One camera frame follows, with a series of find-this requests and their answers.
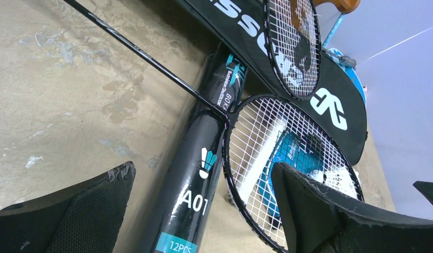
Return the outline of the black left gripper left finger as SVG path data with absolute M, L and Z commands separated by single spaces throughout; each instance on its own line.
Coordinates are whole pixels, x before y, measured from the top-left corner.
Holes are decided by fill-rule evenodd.
M 112 252 L 135 174 L 128 161 L 0 210 L 0 252 Z

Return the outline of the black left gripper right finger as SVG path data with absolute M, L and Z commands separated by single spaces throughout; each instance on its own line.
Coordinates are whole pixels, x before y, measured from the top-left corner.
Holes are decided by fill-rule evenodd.
M 291 252 L 433 252 L 433 220 L 369 205 L 285 162 L 272 182 Z

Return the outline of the black badminton racket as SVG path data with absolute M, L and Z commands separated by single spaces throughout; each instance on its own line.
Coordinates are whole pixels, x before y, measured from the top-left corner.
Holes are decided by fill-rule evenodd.
M 276 95 L 255 95 L 229 112 L 150 57 L 77 1 L 69 5 L 206 105 L 224 124 L 224 176 L 234 205 L 254 233 L 276 252 L 298 252 L 279 195 L 281 168 L 363 200 L 359 180 L 334 140 L 302 109 Z

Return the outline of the black Crossway racket bag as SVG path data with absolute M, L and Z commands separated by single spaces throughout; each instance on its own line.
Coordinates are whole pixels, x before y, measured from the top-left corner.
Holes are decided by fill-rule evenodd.
M 218 37 L 273 93 L 291 98 L 275 78 L 264 47 L 263 7 L 259 1 L 178 1 Z M 367 139 L 366 107 L 348 75 L 322 54 L 313 97 L 295 101 L 335 140 L 347 160 L 357 164 Z

